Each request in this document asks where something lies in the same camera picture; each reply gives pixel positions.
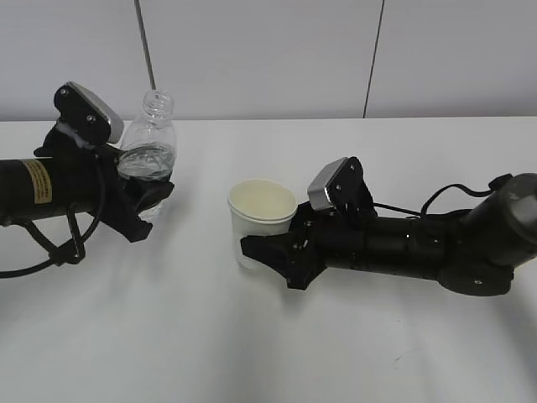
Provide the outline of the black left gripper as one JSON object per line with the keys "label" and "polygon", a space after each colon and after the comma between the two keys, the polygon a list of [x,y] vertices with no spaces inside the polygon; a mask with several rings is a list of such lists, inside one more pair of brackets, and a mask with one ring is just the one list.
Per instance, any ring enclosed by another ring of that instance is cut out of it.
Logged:
{"label": "black left gripper", "polygon": [[170,181],[125,179],[117,165],[122,151],[110,144],[93,149],[80,148],[74,139],[60,133],[55,126],[43,145],[34,151],[37,157],[50,157],[68,174],[75,191],[89,191],[96,204],[89,213],[114,229],[129,242],[145,240],[153,225],[142,218],[152,218],[159,211],[175,185]]}

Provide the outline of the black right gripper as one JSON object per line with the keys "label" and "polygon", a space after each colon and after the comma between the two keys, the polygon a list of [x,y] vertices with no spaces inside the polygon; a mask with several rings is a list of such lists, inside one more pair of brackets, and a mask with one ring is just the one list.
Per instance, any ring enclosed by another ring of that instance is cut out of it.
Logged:
{"label": "black right gripper", "polygon": [[316,212],[300,205],[289,233],[240,240],[242,265],[264,266],[285,277],[290,289],[305,290],[325,269],[365,267],[365,229],[338,212]]}

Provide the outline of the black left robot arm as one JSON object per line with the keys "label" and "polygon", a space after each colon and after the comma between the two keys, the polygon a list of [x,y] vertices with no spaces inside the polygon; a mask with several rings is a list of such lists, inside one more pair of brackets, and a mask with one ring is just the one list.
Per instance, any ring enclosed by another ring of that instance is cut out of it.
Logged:
{"label": "black left robot arm", "polygon": [[121,177],[122,153],[106,143],[80,146],[53,127],[33,159],[1,161],[1,224],[63,216],[71,207],[131,243],[145,240],[153,225],[139,214],[168,198],[174,184]]}

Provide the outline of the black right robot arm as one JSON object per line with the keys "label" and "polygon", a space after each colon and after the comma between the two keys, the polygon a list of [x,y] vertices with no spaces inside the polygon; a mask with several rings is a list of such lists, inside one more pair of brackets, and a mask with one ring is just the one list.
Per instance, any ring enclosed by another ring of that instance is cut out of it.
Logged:
{"label": "black right robot arm", "polygon": [[329,267],[432,280],[467,296],[509,292],[536,257],[536,175],[503,175],[473,209],[380,217],[368,192],[329,212],[301,204],[287,233],[248,235],[242,253],[304,290]]}

